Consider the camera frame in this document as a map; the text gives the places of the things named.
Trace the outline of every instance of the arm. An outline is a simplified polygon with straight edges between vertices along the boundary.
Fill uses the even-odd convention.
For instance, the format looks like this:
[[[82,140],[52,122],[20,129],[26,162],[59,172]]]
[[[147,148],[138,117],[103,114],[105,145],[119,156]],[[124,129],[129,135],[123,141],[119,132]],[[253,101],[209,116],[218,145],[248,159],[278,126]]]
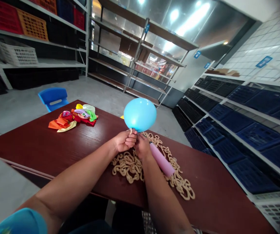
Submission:
[[[64,220],[91,192],[112,159],[134,146],[137,132],[121,132],[92,154],[67,168],[19,209],[31,208],[42,215],[48,233],[57,233]]]
[[[158,232],[194,233],[184,210],[152,156],[148,139],[139,134],[135,148],[142,161],[149,210]]]

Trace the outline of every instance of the dark red table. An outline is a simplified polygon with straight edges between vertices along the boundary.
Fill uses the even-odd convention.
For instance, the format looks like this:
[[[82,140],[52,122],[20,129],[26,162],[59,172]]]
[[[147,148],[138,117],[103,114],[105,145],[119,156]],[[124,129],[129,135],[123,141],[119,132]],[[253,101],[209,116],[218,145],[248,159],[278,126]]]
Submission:
[[[77,103],[86,104],[76,100],[1,135],[0,160],[39,185],[41,180],[47,183],[126,130],[123,119],[98,108],[99,119],[94,127],[80,123],[64,133],[48,128],[51,120],[57,119],[64,110],[74,109]],[[195,200],[186,201],[172,188],[191,224],[210,233],[275,233],[218,159],[162,135],[160,139],[170,148],[183,171],[182,177],[191,182],[196,194]],[[125,177],[113,176],[112,169],[113,166],[109,165],[93,193],[146,209],[144,182],[129,184]]]

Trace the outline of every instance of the blue balloon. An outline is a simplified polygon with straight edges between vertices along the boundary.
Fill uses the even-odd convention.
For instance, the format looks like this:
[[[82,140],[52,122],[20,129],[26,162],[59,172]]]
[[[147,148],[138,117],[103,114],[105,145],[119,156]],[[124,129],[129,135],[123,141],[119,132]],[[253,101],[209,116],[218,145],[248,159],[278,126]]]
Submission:
[[[148,99],[136,98],[125,107],[124,119],[128,128],[134,128],[137,132],[144,132],[154,124],[156,108]]]

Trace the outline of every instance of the chair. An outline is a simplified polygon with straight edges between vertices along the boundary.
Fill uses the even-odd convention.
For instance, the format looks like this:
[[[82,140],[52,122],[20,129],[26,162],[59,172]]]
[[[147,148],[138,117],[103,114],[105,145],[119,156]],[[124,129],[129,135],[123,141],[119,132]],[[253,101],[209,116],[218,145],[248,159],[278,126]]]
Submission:
[[[38,93],[43,104],[46,105],[49,112],[52,112],[69,102],[67,101],[67,92],[64,88],[48,88]],[[62,100],[61,102],[50,105],[51,102]]]

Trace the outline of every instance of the gray floor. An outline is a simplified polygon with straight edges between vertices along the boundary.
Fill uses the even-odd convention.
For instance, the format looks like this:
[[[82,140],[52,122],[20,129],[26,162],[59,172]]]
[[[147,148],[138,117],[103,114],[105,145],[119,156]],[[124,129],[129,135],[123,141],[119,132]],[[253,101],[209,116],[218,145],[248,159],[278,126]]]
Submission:
[[[79,99],[119,117],[123,115],[126,104],[134,98],[94,79],[87,78],[86,82],[85,77],[24,91],[12,90],[0,95],[0,135],[46,114],[48,111],[37,94],[50,87],[66,88],[69,102]],[[150,130],[190,146],[171,109],[165,106],[157,109],[157,119]],[[38,190],[0,161],[0,221]]]

